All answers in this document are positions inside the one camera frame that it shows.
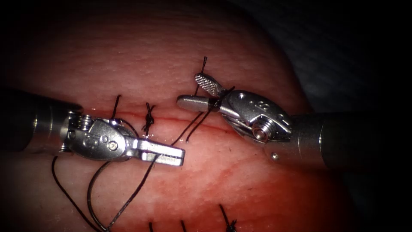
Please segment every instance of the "metal jaw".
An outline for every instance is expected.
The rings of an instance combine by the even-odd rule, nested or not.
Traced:
[[[185,150],[136,138],[115,119],[92,119],[83,115],[76,127],[69,128],[64,142],[71,151],[92,160],[125,161],[136,157],[143,161],[182,166]]]
[[[259,144],[290,139],[292,120],[273,101],[244,90],[224,95],[227,90],[203,73],[196,74],[195,80],[210,95],[223,97],[220,105],[216,106],[218,98],[181,95],[177,99],[180,107],[192,111],[218,111],[238,134]]]

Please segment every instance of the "black suture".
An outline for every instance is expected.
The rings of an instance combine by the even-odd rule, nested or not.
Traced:
[[[205,65],[206,65],[206,61],[207,61],[207,56],[203,57],[203,66],[202,66],[202,71],[201,73],[203,73],[203,71],[205,70]],[[199,84],[196,87],[196,91],[194,92],[194,96],[196,96],[197,91],[199,90]]]
[[[196,96],[196,94],[197,94],[197,91],[199,90],[199,84],[196,86],[196,91],[194,92],[194,96]]]
[[[142,130],[146,133],[146,136],[149,135],[149,128],[150,126],[155,122],[155,119],[151,116],[151,111],[155,106],[151,106],[148,102],[146,102],[146,107],[147,107],[147,114],[146,114],[146,124],[142,127]]]
[[[223,206],[219,204],[220,210],[222,211],[224,222],[226,223],[226,232],[236,232],[235,224],[237,220],[233,220],[232,223],[229,224],[229,220],[227,219],[226,213],[224,212]]]
[[[210,114],[210,112],[212,111],[213,108],[210,108],[205,116],[203,116],[203,118],[196,124],[196,126],[193,127],[193,129],[190,131],[189,135],[186,137],[186,143],[189,142],[189,138],[190,136],[193,134],[193,132],[200,126],[200,124],[206,119],[206,117]]]
[[[182,225],[183,232],[187,232],[186,227],[185,227],[185,223],[183,222],[183,220],[180,220],[180,224]]]
[[[97,177],[100,175],[100,173],[110,164],[110,161],[105,162],[97,171],[94,173],[92,179],[90,180],[89,187],[87,188],[87,208],[89,209],[91,218],[93,221],[103,230],[107,231],[107,228],[100,222],[100,220],[97,218],[93,207],[91,205],[91,192],[93,190],[93,185],[94,182],[96,181]]]
[[[179,141],[179,139],[185,134],[185,132],[189,129],[190,126],[192,126],[192,124],[203,114],[203,112],[200,112],[196,118],[194,118],[189,125],[183,130],[183,132],[179,135],[179,137],[177,137],[177,139],[171,144],[171,146],[175,145],[175,143],[177,143],[177,141]]]
[[[110,222],[109,226],[107,227],[107,230],[110,230],[110,228],[113,226],[113,224],[115,223],[115,221],[119,218],[119,216],[123,213],[123,211],[126,209],[126,207],[130,204],[130,202],[132,202],[132,200],[134,199],[134,197],[137,195],[137,193],[140,191],[140,189],[143,187],[143,185],[146,182],[147,177],[149,176],[149,173],[153,167],[153,165],[155,164],[157,158],[159,157],[159,155],[156,155],[153,158],[153,161],[151,162],[149,168],[147,169],[142,181],[140,182],[139,186],[136,188],[136,190],[133,192],[133,194],[129,197],[129,199],[126,201],[126,203],[123,205],[123,207],[119,210],[119,212],[116,214],[116,216],[112,219],[112,221]]]
[[[229,220],[227,219],[226,213],[224,212],[223,205],[219,204],[220,210],[222,211],[224,222],[229,226]]]
[[[59,180],[57,179],[56,176],[56,172],[55,172],[55,163],[57,160],[58,156],[55,156],[53,158],[53,161],[51,162],[51,173],[53,174],[53,178],[57,184],[57,186],[59,186],[60,190],[66,195],[66,197],[69,199],[69,201],[73,204],[73,206],[76,208],[77,212],[79,212],[80,216],[87,222],[87,224],[93,228],[93,230],[97,231],[97,232],[101,232],[99,230],[99,228],[97,228],[95,225],[93,225],[91,223],[91,221],[89,221],[89,219],[86,217],[86,215],[82,212],[82,210],[76,205],[76,203],[74,202],[74,200],[70,197],[70,195],[66,192],[66,190],[63,188],[63,186],[60,184]]]
[[[203,73],[203,71],[205,70],[206,61],[207,61],[207,56],[203,57],[203,66],[202,66],[201,73]]]
[[[119,104],[119,99],[120,99],[120,97],[121,97],[121,95],[117,95],[117,97],[116,97],[116,103],[115,103],[115,107],[113,108],[112,119],[115,118],[116,110],[117,110],[117,105]]]
[[[186,137],[186,143],[189,142],[189,138],[192,135],[192,133],[200,126],[200,124],[206,119],[206,117],[210,114],[210,112],[212,110],[214,110],[215,108],[217,108],[218,106],[220,106],[220,104],[222,103],[222,100],[224,97],[226,97],[230,92],[232,92],[232,90],[234,90],[235,87],[233,86],[232,88],[228,89],[216,102],[214,107],[211,107],[210,109],[207,110],[205,116],[203,116],[203,118],[199,121],[199,123],[193,127],[193,129],[190,131],[189,135]]]

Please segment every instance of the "screw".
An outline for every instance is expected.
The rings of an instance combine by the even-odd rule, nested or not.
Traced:
[[[279,159],[279,156],[276,153],[272,153],[271,156],[272,156],[273,160],[278,160]]]
[[[76,133],[74,131],[69,132],[69,139],[75,139],[76,138]]]
[[[104,142],[104,143],[107,143],[107,141],[109,140],[109,138],[104,135],[104,136],[102,136],[102,137],[100,138],[100,140],[101,140],[102,142]]]
[[[109,150],[111,150],[111,151],[116,151],[116,149],[117,149],[117,143],[116,143],[115,141],[111,141],[111,142],[107,145],[107,147],[108,147]]]

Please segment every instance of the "gray background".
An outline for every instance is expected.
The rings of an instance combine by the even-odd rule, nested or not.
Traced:
[[[301,0],[229,0],[243,8],[290,58],[316,112],[372,110],[380,88],[368,45],[368,6]]]

